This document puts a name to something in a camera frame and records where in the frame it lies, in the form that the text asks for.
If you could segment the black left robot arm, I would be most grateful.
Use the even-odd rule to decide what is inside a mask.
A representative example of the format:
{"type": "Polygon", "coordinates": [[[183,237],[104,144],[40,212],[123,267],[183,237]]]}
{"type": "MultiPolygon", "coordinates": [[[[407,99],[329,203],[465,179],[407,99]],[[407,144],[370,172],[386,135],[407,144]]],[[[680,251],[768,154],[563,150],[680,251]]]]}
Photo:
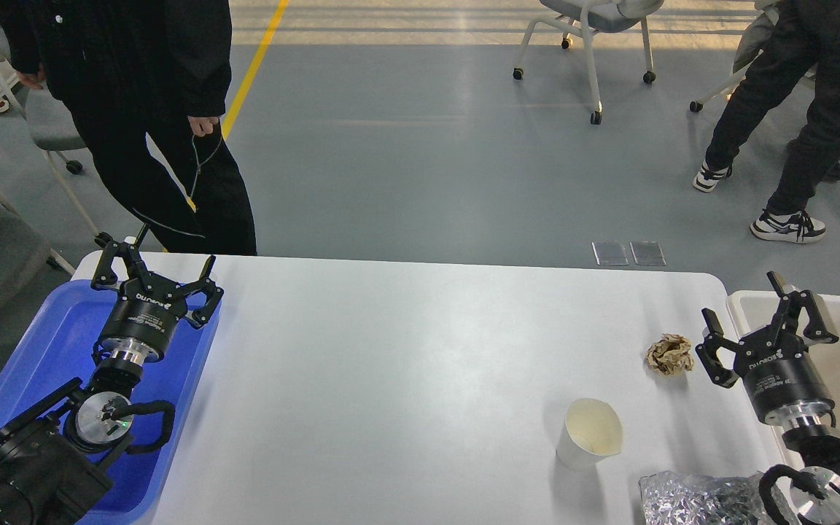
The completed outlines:
{"type": "Polygon", "coordinates": [[[96,237],[0,376],[0,524],[127,524],[156,501],[217,325],[216,258],[179,282],[96,237]]]}

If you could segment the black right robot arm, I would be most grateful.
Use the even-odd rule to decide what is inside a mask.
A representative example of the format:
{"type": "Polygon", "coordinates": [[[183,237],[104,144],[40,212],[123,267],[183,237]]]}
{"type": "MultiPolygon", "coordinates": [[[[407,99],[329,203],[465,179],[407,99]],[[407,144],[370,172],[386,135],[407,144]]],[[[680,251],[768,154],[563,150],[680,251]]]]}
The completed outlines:
{"type": "Polygon", "coordinates": [[[777,482],[787,478],[801,524],[840,524],[836,402],[808,352],[813,343],[836,343],[839,337],[816,292],[797,289],[776,271],[767,276],[779,298],[770,322],[731,341],[716,313],[705,308],[707,329],[696,354],[713,384],[729,389],[743,382],[758,421],[781,428],[785,448],[804,463],[799,470],[777,464],[761,476],[758,494],[767,516],[777,524],[789,522],[774,498],[777,482]]]}

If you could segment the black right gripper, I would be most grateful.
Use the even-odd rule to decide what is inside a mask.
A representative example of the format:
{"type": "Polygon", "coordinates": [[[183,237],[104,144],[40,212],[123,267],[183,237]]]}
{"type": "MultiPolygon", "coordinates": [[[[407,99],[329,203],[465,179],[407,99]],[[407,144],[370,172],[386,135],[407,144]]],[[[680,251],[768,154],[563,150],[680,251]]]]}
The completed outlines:
{"type": "Polygon", "coordinates": [[[783,425],[790,416],[780,410],[823,415],[836,403],[808,355],[808,346],[837,343],[834,324],[823,297],[809,289],[797,289],[780,273],[767,273],[779,297],[769,328],[748,333],[738,343],[724,337],[718,315],[701,309],[706,325],[696,354],[714,385],[733,388],[740,377],[758,421],[783,425]],[[736,350],[734,369],[721,363],[719,349],[736,350]]]}

